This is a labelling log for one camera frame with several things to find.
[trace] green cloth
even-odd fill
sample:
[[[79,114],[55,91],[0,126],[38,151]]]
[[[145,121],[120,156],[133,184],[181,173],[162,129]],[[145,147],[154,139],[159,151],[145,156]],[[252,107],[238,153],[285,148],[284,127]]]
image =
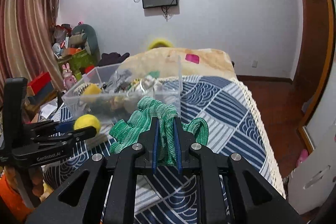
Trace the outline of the green cloth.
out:
[[[175,165],[175,147],[173,120],[177,117],[176,108],[166,105],[149,96],[138,102],[138,109],[133,112],[128,122],[118,121],[109,134],[116,139],[110,146],[110,153],[119,153],[123,148],[136,143],[140,133],[149,130],[152,117],[158,117],[160,123],[159,133],[159,165]],[[182,123],[183,130],[194,134],[196,142],[207,145],[209,128],[206,121],[196,118],[189,124]]]

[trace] striped curtain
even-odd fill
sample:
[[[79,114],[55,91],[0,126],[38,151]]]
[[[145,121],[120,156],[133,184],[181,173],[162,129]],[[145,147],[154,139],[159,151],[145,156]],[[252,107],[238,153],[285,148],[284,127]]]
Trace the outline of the striped curtain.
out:
[[[63,87],[49,31],[57,12],[58,0],[0,0],[0,105],[6,78],[30,81],[49,71],[54,87]]]

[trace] metal bolt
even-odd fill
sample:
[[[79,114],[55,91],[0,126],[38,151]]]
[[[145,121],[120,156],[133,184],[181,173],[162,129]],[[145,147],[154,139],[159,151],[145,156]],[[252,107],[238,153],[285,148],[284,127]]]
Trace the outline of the metal bolt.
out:
[[[99,154],[99,153],[94,154],[94,155],[92,156],[92,160],[93,160],[93,161],[100,161],[102,158],[103,158],[102,154]]]
[[[193,144],[191,145],[191,148],[192,148],[193,150],[200,150],[200,149],[202,148],[202,145],[199,144],[199,143],[193,143]]]
[[[134,145],[132,145],[132,148],[134,150],[140,150],[142,148],[142,144],[141,143],[135,143]]]
[[[239,155],[238,153],[233,153],[232,155],[231,155],[231,158],[233,159],[233,160],[241,160],[241,155]]]

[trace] red box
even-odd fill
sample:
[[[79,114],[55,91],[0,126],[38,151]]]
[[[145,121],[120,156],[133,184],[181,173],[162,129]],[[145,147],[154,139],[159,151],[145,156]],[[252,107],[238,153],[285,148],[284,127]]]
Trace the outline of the red box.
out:
[[[41,88],[51,81],[49,72],[43,72],[27,84],[27,95],[35,96]]]

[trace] patterned bedspread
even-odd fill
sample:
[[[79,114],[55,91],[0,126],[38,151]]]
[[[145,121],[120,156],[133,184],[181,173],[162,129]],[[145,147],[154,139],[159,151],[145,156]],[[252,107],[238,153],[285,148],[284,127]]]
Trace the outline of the patterned bedspread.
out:
[[[216,76],[186,76],[181,93],[181,120],[189,123],[201,117],[208,123],[208,147],[223,155],[239,153],[284,196],[281,176],[255,102],[247,88],[235,79]],[[66,107],[54,120],[71,119]],[[73,155],[45,167],[44,179],[53,188],[66,180],[95,153],[109,155],[114,139],[110,127],[78,143]],[[174,167],[161,166],[150,177],[138,176],[135,223],[196,223],[196,179],[180,177]]]

